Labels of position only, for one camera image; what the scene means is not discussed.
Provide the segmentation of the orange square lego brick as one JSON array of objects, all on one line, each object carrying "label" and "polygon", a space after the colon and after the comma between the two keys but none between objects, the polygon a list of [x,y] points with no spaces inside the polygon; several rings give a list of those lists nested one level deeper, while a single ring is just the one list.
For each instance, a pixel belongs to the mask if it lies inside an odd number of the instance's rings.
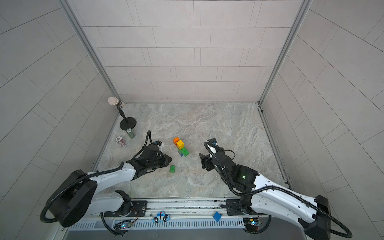
[{"label": "orange square lego brick", "polygon": [[173,139],[173,143],[174,143],[175,146],[177,145],[177,142],[178,142],[179,140],[180,140],[179,138],[175,138],[175,139]]}]

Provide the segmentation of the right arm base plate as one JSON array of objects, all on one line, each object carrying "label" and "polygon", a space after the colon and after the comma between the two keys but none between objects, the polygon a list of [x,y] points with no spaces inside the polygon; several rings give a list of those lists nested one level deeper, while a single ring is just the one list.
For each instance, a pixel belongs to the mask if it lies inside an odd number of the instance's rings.
[{"label": "right arm base plate", "polygon": [[220,207],[227,211],[228,216],[267,216],[267,214],[254,211],[251,203],[240,199],[227,199],[225,204],[221,204]]}]

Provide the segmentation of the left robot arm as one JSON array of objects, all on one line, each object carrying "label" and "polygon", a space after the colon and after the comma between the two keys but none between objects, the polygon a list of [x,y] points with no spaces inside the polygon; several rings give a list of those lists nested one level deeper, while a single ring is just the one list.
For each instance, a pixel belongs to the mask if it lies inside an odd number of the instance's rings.
[{"label": "left robot arm", "polygon": [[162,142],[152,141],[151,132],[148,131],[144,146],[131,160],[101,172],[72,172],[47,200],[40,221],[59,222],[63,227],[70,227],[83,217],[95,214],[103,217],[106,212],[111,212],[120,217],[128,216],[134,207],[131,197],[123,190],[110,194],[103,191],[166,168],[172,158],[162,153],[162,146]]}]

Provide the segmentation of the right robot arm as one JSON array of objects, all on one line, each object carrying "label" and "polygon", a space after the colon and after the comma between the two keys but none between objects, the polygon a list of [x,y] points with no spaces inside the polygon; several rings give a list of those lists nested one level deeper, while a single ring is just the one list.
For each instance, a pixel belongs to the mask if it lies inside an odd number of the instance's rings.
[{"label": "right robot arm", "polygon": [[216,170],[229,190],[240,198],[240,212],[268,215],[296,225],[313,240],[329,240],[331,235],[352,238],[352,232],[331,214],[330,203],[289,190],[256,170],[237,165],[216,139],[204,142],[208,155],[200,154],[202,167]]}]

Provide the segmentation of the long green lego brick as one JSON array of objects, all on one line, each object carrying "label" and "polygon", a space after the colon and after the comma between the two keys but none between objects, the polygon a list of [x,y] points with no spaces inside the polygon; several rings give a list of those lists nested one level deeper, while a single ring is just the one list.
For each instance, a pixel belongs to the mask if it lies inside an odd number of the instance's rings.
[{"label": "long green lego brick", "polygon": [[187,150],[187,148],[183,148],[182,150],[181,150],[181,152],[183,153],[183,155],[186,157],[186,156],[188,156],[189,154],[190,154],[190,152]]}]

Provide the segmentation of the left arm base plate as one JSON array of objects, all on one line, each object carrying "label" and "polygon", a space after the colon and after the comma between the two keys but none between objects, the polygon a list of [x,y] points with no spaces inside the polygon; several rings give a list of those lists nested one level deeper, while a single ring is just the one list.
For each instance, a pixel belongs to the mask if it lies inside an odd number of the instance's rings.
[{"label": "left arm base plate", "polygon": [[147,201],[124,201],[116,212],[104,212],[107,218],[137,218],[144,217],[147,209]]}]

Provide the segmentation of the yellow square lego brick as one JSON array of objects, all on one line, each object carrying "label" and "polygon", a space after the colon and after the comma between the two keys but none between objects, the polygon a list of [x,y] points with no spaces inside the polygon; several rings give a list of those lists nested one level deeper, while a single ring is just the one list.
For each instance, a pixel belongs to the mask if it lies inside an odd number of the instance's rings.
[{"label": "yellow square lego brick", "polygon": [[185,147],[185,144],[183,141],[179,140],[176,142],[176,146],[178,147],[178,149],[182,150]]}]

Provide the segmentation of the small green lego brick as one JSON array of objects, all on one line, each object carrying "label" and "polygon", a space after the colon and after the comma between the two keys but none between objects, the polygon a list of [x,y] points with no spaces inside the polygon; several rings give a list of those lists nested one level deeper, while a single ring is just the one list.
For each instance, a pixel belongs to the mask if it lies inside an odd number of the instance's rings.
[{"label": "small green lego brick", "polygon": [[170,166],[170,173],[175,173],[176,167],[174,165]]}]

